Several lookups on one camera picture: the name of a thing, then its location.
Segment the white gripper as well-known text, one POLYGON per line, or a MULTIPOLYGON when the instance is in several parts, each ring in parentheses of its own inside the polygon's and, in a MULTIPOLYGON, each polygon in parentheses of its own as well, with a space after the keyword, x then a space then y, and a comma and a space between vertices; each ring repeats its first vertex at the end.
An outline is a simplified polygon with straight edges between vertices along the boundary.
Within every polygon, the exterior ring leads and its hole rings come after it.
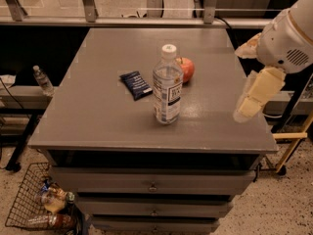
POLYGON ((261 34, 239 46, 235 55, 242 59, 257 57, 266 66, 249 74, 236 104, 234 120, 246 122, 284 87, 286 73, 297 73, 313 64, 313 15, 308 9, 283 10, 261 34))

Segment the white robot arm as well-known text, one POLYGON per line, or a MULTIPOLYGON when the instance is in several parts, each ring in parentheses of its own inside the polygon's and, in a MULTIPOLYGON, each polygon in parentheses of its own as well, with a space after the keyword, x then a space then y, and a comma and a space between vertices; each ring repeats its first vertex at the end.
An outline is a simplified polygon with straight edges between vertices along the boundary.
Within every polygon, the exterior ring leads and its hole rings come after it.
POLYGON ((313 0, 298 0, 283 10, 264 29, 238 47, 235 55, 256 59, 264 65, 246 79, 233 118, 246 122, 285 85, 286 75, 307 69, 313 63, 313 0))

